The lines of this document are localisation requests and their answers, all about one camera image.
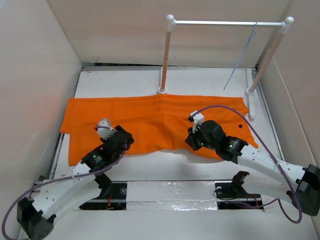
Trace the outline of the orange trousers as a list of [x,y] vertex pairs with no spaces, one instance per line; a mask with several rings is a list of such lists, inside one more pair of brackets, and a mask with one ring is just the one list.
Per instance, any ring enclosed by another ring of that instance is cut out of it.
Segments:
[[223,131],[255,146],[248,113],[241,97],[157,94],[141,97],[71,98],[66,106],[60,132],[69,135],[68,163],[76,165],[100,143],[95,127],[102,119],[121,126],[134,142],[128,155],[161,150],[187,149],[185,140],[191,123],[189,115],[208,107],[206,120],[221,125]]

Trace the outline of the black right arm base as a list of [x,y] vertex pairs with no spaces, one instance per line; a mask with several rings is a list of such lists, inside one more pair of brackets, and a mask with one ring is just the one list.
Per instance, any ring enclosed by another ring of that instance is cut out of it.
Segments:
[[249,194],[244,188],[244,180],[250,174],[239,171],[232,180],[218,181],[212,195],[217,199],[219,210],[263,210],[260,194]]

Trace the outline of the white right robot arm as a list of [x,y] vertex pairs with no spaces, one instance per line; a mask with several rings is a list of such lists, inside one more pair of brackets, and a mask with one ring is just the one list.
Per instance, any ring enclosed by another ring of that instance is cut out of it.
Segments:
[[205,121],[189,117],[193,125],[188,129],[185,142],[193,151],[206,148],[214,151],[221,159],[254,169],[271,180],[255,177],[246,171],[238,172],[232,179],[231,191],[237,197],[245,194],[263,194],[292,203],[309,216],[320,211],[320,169],[294,165],[283,160],[272,159],[246,141],[227,136],[222,127],[213,120]]

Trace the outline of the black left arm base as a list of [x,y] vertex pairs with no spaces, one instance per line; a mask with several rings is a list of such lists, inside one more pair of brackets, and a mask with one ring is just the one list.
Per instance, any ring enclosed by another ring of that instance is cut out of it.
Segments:
[[86,211],[122,211],[127,209],[127,181],[113,182],[105,174],[95,180],[100,189],[97,197],[83,203],[79,206],[81,210]]

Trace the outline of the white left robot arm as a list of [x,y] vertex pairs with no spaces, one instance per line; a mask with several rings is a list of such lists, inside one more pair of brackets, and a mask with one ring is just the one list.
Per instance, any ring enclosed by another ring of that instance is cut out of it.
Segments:
[[120,161],[134,138],[120,125],[98,125],[96,131],[102,144],[85,155],[66,177],[45,182],[39,195],[18,201],[17,222],[29,239],[43,240],[63,214],[112,194],[113,182],[105,172]]

